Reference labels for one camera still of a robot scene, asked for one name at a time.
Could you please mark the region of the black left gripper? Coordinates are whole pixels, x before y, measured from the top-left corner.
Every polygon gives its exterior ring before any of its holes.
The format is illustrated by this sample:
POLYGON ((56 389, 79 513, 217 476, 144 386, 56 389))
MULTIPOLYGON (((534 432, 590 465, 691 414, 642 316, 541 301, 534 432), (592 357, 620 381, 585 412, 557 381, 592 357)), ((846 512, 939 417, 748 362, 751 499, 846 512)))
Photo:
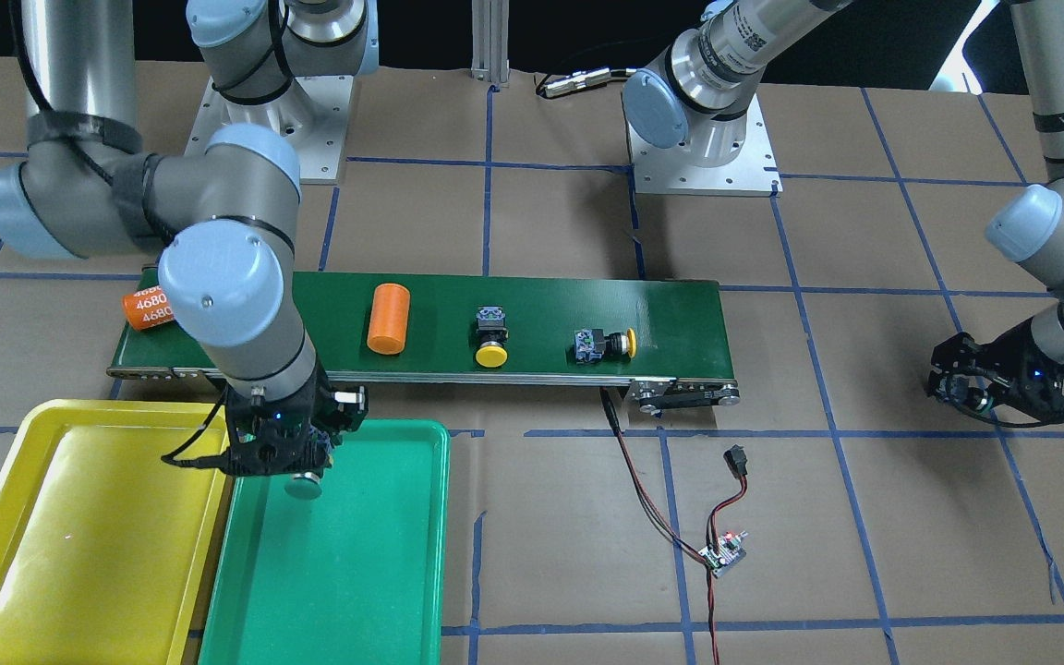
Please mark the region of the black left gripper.
POLYGON ((957 333, 935 346, 930 366, 927 394, 941 403, 950 404, 943 387, 967 383, 990 390, 994 408, 1009 405, 1027 417, 1064 417, 1064 363, 1040 350, 1031 320, 984 345, 957 333))

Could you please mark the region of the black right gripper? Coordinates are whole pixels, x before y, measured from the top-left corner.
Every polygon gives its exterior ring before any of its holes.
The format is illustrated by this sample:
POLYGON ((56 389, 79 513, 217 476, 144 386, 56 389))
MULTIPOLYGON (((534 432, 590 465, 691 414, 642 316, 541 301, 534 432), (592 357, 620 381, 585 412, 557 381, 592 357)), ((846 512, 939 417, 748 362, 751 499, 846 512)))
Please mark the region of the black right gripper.
POLYGON ((333 466, 333 447, 355 432, 369 412, 363 384, 333 386, 319 365, 303 386, 280 400, 225 396, 229 446, 223 472, 234 477, 287 473, 325 475, 333 466))

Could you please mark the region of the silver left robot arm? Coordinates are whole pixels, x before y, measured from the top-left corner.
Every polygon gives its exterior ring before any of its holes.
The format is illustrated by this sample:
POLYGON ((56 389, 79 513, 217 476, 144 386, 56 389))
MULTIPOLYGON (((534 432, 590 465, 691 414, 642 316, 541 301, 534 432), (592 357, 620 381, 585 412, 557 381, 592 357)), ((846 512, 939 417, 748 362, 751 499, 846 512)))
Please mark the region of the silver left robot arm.
MULTIPOLYGON (((701 132, 739 138, 765 67, 844 9, 841 1, 717 1, 624 85, 630 129, 658 149, 692 149, 701 132)), ((960 332, 935 346, 927 394, 975 420, 1004 405, 1026 427, 1064 422, 1064 1, 1009 4, 1046 160, 1033 184, 987 225, 987 242, 1055 298, 996 340, 960 332)))

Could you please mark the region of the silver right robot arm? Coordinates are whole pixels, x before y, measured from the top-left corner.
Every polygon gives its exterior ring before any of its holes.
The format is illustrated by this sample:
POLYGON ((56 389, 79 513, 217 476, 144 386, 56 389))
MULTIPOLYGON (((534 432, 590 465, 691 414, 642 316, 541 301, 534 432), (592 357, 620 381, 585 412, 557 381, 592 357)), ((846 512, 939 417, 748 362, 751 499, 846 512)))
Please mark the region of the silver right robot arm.
POLYGON ((145 151, 129 1, 11 1, 32 101, 27 159, 0 169, 0 239, 34 260, 160 252, 159 286, 225 390, 228 449, 168 465, 316 489, 367 414, 326 375, 293 299, 301 163, 283 131, 220 127, 199 154, 145 151))

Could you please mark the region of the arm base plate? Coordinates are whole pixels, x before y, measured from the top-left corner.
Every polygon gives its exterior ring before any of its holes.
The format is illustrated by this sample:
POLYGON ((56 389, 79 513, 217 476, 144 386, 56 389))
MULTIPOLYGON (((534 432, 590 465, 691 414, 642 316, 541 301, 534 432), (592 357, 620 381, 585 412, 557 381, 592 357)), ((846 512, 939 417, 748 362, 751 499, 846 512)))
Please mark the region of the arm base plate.
POLYGON ((295 148, 303 184, 337 185, 356 89, 354 76, 301 77, 278 100, 242 105, 207 87, 185 153, 203 152, 204 143, 220 127, 235 122, 261 124, 278 131, 295 148))
POLYGON ((681 146, 651 146, 633 127, 626 139, 639 194, 769 197, 784 189, 757 97, 746 115, 722 127, 702 124, 681 146))

